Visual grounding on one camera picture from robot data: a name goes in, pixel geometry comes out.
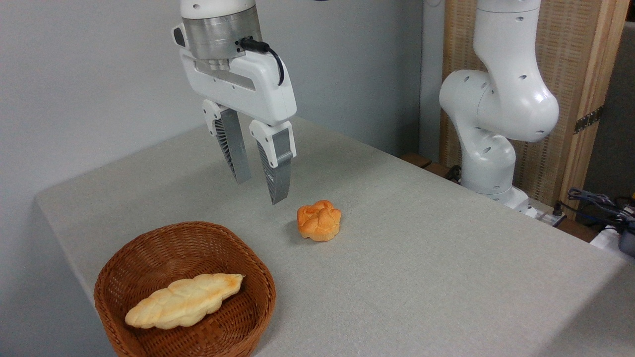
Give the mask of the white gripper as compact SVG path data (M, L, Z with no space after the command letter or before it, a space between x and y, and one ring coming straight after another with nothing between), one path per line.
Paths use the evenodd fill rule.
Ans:
M186 49L183 24L173 29L173 37L181 47L190 85L205 98L202 109L209 133L218 141L238 184L252 175L236 111L254 119L249 129L257 141L268 192L276 205L288 196L291 160L297 156L288 121L297 106L283 61L270 45L249 37L230 41L236 58L229 60L228 70L215 70L211 61L196 59Z

